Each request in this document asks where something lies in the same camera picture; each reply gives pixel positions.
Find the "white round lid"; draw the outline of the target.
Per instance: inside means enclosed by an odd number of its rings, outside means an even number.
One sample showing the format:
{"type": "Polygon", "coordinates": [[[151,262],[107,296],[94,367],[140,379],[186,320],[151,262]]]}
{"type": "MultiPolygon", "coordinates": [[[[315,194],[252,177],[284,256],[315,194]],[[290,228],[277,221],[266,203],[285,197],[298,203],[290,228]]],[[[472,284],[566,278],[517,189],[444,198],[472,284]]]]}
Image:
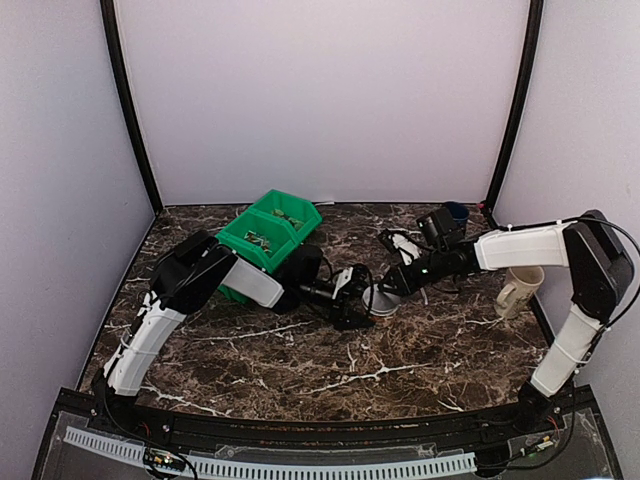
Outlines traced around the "white round lid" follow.
{"type": "Polygon", "coordinates": [[[367,287],[362,295],[362,303],[368,315],[388,317],[393,315],[402,302],[400,296],[382,292],[378,285],[367,287]]]}

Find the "green three-compartment candy bin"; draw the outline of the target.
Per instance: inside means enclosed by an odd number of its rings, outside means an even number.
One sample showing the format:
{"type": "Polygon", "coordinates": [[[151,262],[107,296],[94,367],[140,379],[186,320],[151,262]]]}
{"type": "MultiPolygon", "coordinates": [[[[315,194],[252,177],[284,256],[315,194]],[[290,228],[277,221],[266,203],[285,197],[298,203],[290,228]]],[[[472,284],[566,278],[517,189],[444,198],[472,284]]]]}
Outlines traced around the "green three-compartment candy bin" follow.
{"type": "Polygon", "coordinates": [[[273,273],[322,221],[311,201],[271,190],[216,238],[245,260],[273,273]]]}

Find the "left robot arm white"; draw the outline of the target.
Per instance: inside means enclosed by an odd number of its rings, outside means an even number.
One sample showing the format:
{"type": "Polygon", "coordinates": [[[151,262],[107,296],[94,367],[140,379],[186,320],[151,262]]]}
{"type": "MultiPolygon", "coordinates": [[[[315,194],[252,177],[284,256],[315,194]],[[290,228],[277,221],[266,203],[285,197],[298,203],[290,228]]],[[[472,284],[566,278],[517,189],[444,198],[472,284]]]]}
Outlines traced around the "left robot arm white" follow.
{"type": "Polygon", "coordinates": [[[166,340],[219,287],[236,291],[276,314],[288,313],[300,304],[322,307],[327,321],[339,331],[373,327],[370,270],[355,264],[322,280],[319,271],[324,263],[319,247],[301,244],[274,272],[268,272],[205,230],[166,252],[154,267],[150,289],[135,320],[92,380],[95,394],[115,396],[103,405],[103,421],[120,436],[134,435],[140,429],[140,412],[122,398],[138,395],[166,340]]]}

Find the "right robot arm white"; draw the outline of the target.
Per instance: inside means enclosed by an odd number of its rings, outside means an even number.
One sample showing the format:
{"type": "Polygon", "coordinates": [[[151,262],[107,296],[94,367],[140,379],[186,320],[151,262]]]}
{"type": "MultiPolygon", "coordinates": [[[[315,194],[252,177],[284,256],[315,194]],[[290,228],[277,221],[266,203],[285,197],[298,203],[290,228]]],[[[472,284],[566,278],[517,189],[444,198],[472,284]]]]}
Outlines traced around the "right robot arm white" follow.
{"type": "Polygon", "coordinates": [[[446,208],[418,218],[417,225],[428,251],[391,241],[390,248],[402,258],[363,298],[381,315],[446,277],[478,272],[541,267],[552,276],[540,295],[549,296],[555,286],[566,294],[566,318],[553,322],[553,342],[525,385],[536,395],[510,413],[517,432],[534,432],[549,416],[545,399],[589,363],[602,336],[637,302],[638,241],[597,209],[543,223],[499,226],[475,237],[465,236],[446,208]]]}

